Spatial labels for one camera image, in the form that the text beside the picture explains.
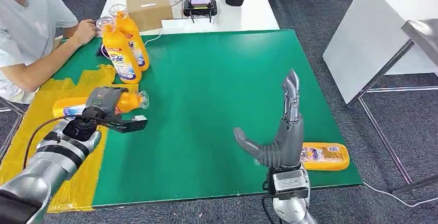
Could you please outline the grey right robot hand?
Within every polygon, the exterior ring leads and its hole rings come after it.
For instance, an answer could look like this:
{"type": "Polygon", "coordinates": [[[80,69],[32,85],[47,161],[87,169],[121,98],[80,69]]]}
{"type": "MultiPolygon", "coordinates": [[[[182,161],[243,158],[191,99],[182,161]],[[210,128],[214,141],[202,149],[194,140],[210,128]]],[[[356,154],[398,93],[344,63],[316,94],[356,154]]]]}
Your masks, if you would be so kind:
{"type": "Polygon", "coordinates": [[[284,91],[284,113],[274,141],[270,145],[252,142],[241,128],[233,129],[237,144],[259,163],[270,168],[299,166],[304,142],[304,121],[300,113],[300,81],[293,69],[285,77],[281,87],[284,91]]]}

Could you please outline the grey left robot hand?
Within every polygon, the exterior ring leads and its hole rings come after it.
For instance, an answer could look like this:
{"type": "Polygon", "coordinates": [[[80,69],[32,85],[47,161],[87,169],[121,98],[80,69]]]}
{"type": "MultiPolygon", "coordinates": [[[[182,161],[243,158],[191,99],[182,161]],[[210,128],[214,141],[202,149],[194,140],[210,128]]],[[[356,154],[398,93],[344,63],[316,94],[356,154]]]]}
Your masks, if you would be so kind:
{"type": "Polygon", "coordinates": [[[117,117],[116,106],[122,94],[128,92],[124,87],[96,87],[88,97],[82,112],[87,117],[117,117]]]}

